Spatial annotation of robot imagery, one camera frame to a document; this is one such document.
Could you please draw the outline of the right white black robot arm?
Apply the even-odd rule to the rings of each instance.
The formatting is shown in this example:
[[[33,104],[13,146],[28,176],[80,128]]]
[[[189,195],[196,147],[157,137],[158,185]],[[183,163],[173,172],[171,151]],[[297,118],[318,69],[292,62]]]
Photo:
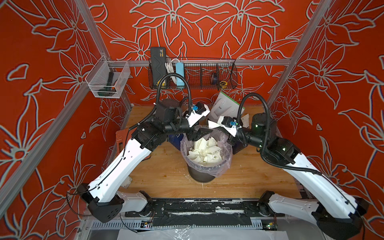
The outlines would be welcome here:
[[[258,210],[263,216],[284,214],[316,225],[334,240],[348,240],[365,232],[363,215],[369,204],[355,198],[323,175],[307,157],[287,139],[276,135],[277,123],[266,113],[255,114],[250,128],[231,117],[209,121],[210,129],[218,129],[229,137],[235,152],[247,146],[259,149],[262,159],[283,169],[298,180],[315,200],[298,200],[266,191],[258,200]]]

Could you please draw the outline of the white green paper bag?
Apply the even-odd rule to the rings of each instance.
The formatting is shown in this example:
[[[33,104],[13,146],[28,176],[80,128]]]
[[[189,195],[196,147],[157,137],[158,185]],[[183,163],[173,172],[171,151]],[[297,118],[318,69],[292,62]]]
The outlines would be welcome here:
[[[208,119],[213,122],[217,122],[219,117],[237,117],[240,104],[220,91],[217,100],[210,110]]]

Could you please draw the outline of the pink white receipt paper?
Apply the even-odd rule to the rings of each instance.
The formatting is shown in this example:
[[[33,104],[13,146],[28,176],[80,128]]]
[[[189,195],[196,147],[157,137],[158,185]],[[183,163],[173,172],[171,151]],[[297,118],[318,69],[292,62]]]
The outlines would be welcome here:
[[[210,120],[208,120],[208,126],[209,126],[209,129],[215,129],[215,128],[221,127],[220,124],[215,123],[215,122],[210,121]]]

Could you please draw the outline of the blue white paper bag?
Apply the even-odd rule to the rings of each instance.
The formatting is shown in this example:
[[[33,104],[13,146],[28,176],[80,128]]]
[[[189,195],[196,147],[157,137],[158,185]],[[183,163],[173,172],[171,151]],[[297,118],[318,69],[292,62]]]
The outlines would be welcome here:
[[[181,141],[184,138],[184,134],[169,135],[168,142],[171,143],[178,151],[181,149]]]
[[[233,155],[239,153],[241,150],[243,150],[245,147],[249,145],[250,142],[250,132],[251,129],[244,128],[244,124],[242,120],[240,120],[240,126],[237,129],[236,136],[234,137],[234,143],[233,143]]]

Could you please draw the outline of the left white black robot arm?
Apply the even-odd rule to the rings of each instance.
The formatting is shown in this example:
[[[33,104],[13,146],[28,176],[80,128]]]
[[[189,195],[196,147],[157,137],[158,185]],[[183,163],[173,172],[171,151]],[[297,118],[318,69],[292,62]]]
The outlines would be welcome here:
[[[176,100],[165,99],[155,103],[151,112],[130,128],[125,147],[113,162],[92,182],[77,187],[76,194],[87,203],[91,216],[107,223],[121,213],[148,214],[153,200],[147,193],[120,194],[119,188],[138,164],[169,136],[181,134],[190,141],[196,141],[210,134],[210,129],[195,129],[209,113],[209,107],[202,102],[189,104],[185,112]]]

